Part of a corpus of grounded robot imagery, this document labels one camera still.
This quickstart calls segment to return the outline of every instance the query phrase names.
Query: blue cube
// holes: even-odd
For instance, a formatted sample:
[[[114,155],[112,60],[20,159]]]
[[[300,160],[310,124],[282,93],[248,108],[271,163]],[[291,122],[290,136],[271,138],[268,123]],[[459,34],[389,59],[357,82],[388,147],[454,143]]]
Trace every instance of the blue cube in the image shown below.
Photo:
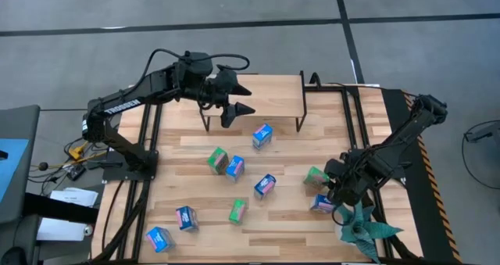
[[[226,169],[226,177],[236,183],[243,172],[245,172],[245,161],[240,156],[233,156],[233,159]]]
[[[170,233],[163,228],[154,227],[147,234],[146,238],[151,242],[156,252],[166,252],[175,247]]]
[[[198,230],[198,219],[196,212],[189,206],[176,209],[177,222],[181,231]]]
[[[311,202],[311,210],[321,213],[331,213],[334,205],[324,195],[316,195]]]
[[[271,191],[274,189],[274,186],[276,185],[276,178],[271,175],[267,174],[264,176],[264,178],[257,183],[257,185],[254,187],[254,195],[257,199],[264,199],[266,195],[271,193]]]
[[[253,134],[253,146],[256,149],[261,149],[265,145],[271,142],[273,138],[273,128],[269,126],[269,124],[262,125],[256,132]]]

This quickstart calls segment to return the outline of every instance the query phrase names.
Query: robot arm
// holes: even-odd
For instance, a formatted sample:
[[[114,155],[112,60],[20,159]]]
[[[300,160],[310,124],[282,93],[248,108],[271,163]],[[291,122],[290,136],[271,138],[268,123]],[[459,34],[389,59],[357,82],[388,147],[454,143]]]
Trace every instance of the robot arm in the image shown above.
[[[381,144],[343,152],[341,159],[344,162],[335,159],[327,162],[325,173],[334,179],[328,185],[328,199],[335,205],[354,206],[368,189],[382,188],[395,173],[405,168],[405,164],[399,162],[405,149],[426,128],[443,123],[446,115],[446,104],[433,96],[416,97],[410,118]]]
[[[157,49],[149,58],[148,65],[156,52],[169,52]],[[211,58],[201,52],[185,52],[178,56],[174,64],[145,74],[132,87],[119,90],[104,98],[93,99],[88,103],[88,111],[82,122],[83,138],[89,142],[104,142],[122,154],[130,170],[142,170],[148,167],[151,153],[138,144],[132,144],[111,128],[108,118],[136,106],[159,105],[172,100],[179,102],[181,98],[194,100],[200,109],[212,106],[223,107],[222,126],[227,128],[236,116],[254,113],[255,110],[239,102],[229,103],[229,95],[251,95],[252,93],[238,83],[234,68],[217,65],[220,72],[215,78],[207,78],[213,71]],[[248,67],[248,59],[243,56]]]

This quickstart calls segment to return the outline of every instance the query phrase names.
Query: white paper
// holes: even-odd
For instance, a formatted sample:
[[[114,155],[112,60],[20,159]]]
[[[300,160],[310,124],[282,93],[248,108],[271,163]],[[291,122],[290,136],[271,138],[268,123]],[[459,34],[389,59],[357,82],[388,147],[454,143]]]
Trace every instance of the white paper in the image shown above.
[[[52,191],[50,198],[70,202],[80,206],[92,207],[98,193],[79,188],[66,188],[64,191]],[[38,241],[83,241],[85,224],[43,218],[38,228]]]

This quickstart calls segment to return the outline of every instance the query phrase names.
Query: small cube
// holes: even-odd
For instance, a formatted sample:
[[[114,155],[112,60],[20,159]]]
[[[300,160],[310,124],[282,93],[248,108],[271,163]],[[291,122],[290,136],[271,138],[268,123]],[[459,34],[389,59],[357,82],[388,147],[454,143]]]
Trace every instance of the small cube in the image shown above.
[[[247,202],[243,199],[235,199],[233,204],[233,209],[229,214],[229,221],[233,224],[241,224],[243,219],[243,214],[247,209]]]
[[[311,210],[320,213],[331,213],[334,210],[334,205],[324,195],[316,195],[311,202]]]
[[[323,171],[317,169],[316,167],[311,167],[305,176],[304,184],[317,190],[321,190],[325,187],[324,183],[327,183],[329,180],[330,178]]]
[[[198,219],[196,212],[189,206],[182,206],[176,209],[177,222],[181,231],[198,230]]]
[[[227,164],[229,163],[227,152],[217,147],[217,149],[213,151],[212,155],[207,160],[207,163],[210,166],[210,170],[215,175],[222,174],[225,171]]]
[[[256,149],[262,149],[265,145],[271,142],[273,138],[273,128],[269,124],[262,125],[253,134],[253,146]]]
[[[151,242],[156,252],[166,252],[175,247],[170,233],[164,228],[154,227],[146,234],[146,238]]]
[[[274,185],[276,184],[276,178],[267,174],[264,178],[257,183],[254,187],[254,195],[257,199],[264,199],[271,191],[274,189]]]
[[[226,169],[226,177],[236,183],[238,178],[245,172],[245,161],[240,156],[233,156]]]

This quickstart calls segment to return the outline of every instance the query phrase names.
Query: green cube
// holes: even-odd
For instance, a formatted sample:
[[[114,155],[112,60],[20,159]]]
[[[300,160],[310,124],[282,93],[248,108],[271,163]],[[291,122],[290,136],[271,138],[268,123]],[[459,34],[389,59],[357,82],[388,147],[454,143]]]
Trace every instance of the green cube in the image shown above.
[[[229,214],[229,221],[233,224],[241,224],[243,214],[245,214],[247,202],[243,199],[235,199],[233,209]]]
[[[311,167],[305,176],[304,184],[321,190],[325,186],[324,183],[327,183],[329,180],[330,178],[323,171],[317,169],[316,167]]]
[[[223,174],[227,167],[227,164],[229,163],[227,152],[217,147],[217,149],[213,151],[212,155],[207,160],[207,163],[209,164],[210,170],[215,175]]]

